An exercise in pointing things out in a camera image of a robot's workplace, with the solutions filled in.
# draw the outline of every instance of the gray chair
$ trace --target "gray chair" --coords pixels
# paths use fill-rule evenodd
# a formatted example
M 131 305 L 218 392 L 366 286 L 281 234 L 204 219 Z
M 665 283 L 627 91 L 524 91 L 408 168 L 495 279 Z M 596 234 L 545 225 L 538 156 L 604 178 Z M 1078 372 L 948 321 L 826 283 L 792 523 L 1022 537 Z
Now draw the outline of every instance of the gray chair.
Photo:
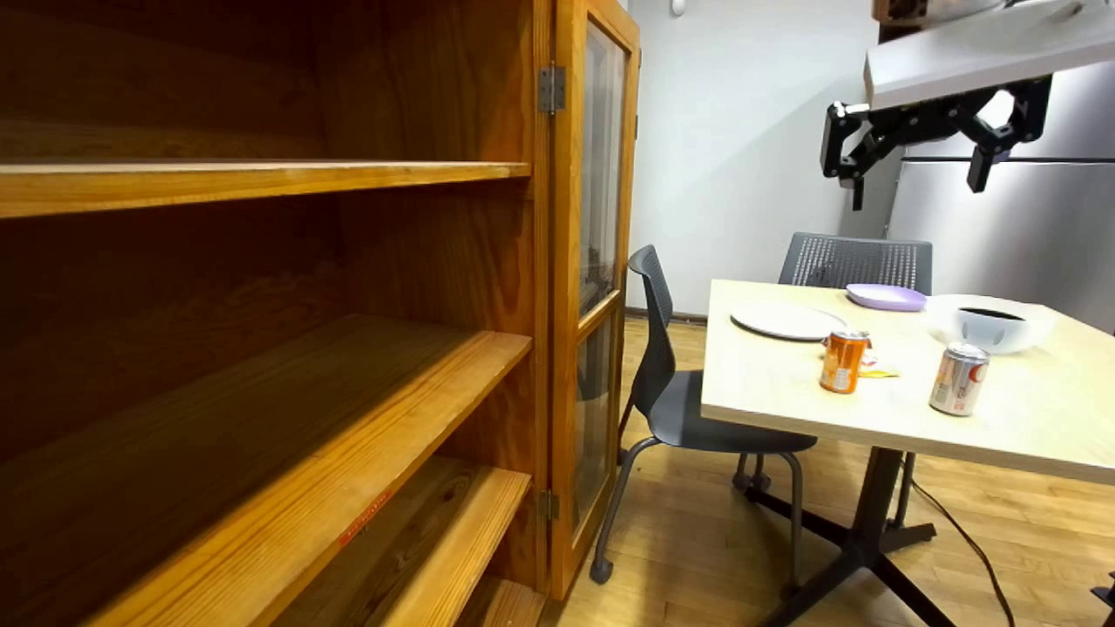
M 886 283 L 935 293 L 935 245 L 930 240 L 875 240 L 875 237 L 834 237 L 796 234 L 776 283 L 786 286 L 849 286 Z M 907 523 L 913 452 L 904 460 L 894 526 Z
M 607 582 L 614 576 L 614 560 L 607 559 L 607 542 L 614 532 L 632 467 L 653 445 L 675 445 L 675 451 L 703 451 L 703 452 L 776 452 L 792 465 L 792 587 L 799 582 L 799 537 L 801 537 L 801 465 L 799 452 L 814 445 L 812 436 L 706 421 L 701 415 L 701 369 L 675 369 L 668 321 L 671 299 L 660 265 L 654 248 L 642 248 L 632 256 L 627 270 L 642 277 L 646 299 L 649 299 L 649 349 L 632 385 L 627 413 L 639 408 L 649 419 L 653 436 L 635 444 L 620 452 L 620 480 L 607 501 L 596 559 L 592 559 L 592 582 Z

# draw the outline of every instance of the wooden floor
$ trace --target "wooden floor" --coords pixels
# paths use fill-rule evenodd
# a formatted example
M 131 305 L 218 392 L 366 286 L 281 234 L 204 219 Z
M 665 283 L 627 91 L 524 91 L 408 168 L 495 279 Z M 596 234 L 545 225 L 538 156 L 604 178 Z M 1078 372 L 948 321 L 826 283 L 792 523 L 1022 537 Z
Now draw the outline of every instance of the wooden floor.
M 627 321 L 622 385 L 635 377 L 646 334 Z M 701 367 L 703 327 L 671 326 L 678 367 Z M 805 507 L 849 523 L 869 451 L 819 444 L 805 452 Z M 559 627 L 719 627 L 763 623 L 786 578 L 786 523 L 733 496 L 733 458 L 649 451 L 614 531 L 614 578 L 596 587 L 585 572 L 564 604 Z M 783 465 L 765 465 L 775 492 L 783 492 Z M 1013 608 L 1017 627 L 1101 627 L 1108 608 L 1092 587 L 1108 587 L 1115 569 L 1115 488 L 1056 480 L 1039 474 L 920 458 L 916 480 L 991 556 Z M 935 523 L 936 537 L 892 556 L 892 560 L 958 623 L 1006 623 L 994 587 L 928 497 L 913 496 L 909 523 Z M 805 576 L 837 547 L 805 532 Z M 801 627 L 913 627 L 920 623 L 875 576 L 852 576 Z

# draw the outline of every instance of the cable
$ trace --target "cable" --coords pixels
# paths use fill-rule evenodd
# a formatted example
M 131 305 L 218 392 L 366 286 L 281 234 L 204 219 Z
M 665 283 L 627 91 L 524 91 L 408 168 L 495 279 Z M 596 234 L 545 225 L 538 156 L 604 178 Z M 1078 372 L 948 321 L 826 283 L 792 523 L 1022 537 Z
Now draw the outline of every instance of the cable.
M 995 576 L 995 569 L 991 566 L 991 559 L 984 556 L 984 547 L 970 537 L 970 531 L 966 531 L 923 484 L 916 484 L 913 478 L 909 478 L 909 484 L 913 484 L 913 488 L 966 537 L 966 545 L 976 552 L 976 559 L 978 559 L 984 569 L 987 569 L 991 587 L 995 588 L 995 598 L 1000 598 L 1000 608 L 1002 608 L 1002 615 L 1006 615 L 1006 623 L 1013 627 L 1012 598 L 1006 598 L 1006 592 L 1000 588 L 1000 576 Z

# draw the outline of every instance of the glass cabinet door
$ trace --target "glass cabinet door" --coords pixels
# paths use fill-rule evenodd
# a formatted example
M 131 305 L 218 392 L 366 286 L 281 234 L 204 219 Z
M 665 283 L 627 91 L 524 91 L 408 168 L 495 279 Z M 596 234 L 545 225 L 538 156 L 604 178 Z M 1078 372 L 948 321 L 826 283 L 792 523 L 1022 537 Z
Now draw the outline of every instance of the glass cabinet door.
M 561 0 L 567 106 L 553 138 L 553 592 L 617 474 L 639 31 L 617 0 Z

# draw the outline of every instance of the small orange container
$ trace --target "small orange container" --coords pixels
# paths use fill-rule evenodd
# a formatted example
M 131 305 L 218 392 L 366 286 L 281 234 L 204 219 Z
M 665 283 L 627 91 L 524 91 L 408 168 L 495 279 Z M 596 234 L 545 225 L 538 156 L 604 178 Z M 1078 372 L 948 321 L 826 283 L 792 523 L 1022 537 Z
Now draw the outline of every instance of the small orange container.
M 826 337 L 823 386 L 834 394 L 852 394 L 869 345 L 872 343 L 862 333 L 834 333 Z

